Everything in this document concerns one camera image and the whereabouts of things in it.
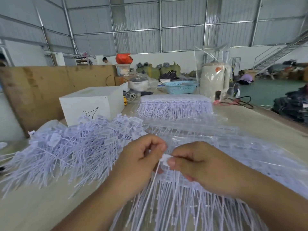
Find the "hand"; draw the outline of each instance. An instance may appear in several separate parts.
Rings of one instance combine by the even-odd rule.
[[[249,175],[257,173],[206,142],[181,145],[171,155],[171,170],[219,195],[239,198]]]
[[[117,159],[104,187],[124,205],[146,186],[166,149],[166,142],[151,134],[130,142]]]

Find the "white box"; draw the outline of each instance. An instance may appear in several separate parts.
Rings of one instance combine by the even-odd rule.
[[[121,86],[88,87],[59,100],[68,126],[78,124],[82,114],[92,119],[102,115],[111,120],[124,109]]]

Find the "green floor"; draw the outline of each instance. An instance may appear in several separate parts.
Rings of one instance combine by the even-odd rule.
[[[304,81],[258,79],[250,85],[241,85],[241,96],[251,96],[255,105],[273,105],[274,99],[296,91],[306,84]]]

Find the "plywood partition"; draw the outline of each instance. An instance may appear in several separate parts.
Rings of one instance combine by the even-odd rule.
[[[0,82],[27,134],[64,118],[59,97],[92,86],[115,86],[115,74],[112,65],[0,67]]]

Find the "blue object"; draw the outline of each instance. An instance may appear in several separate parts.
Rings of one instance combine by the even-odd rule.
[[[194,93],[197,82],[196,81],[174,81],[174,82],[165,82],[165,88],[167,89],[168,94],[191,94]]]

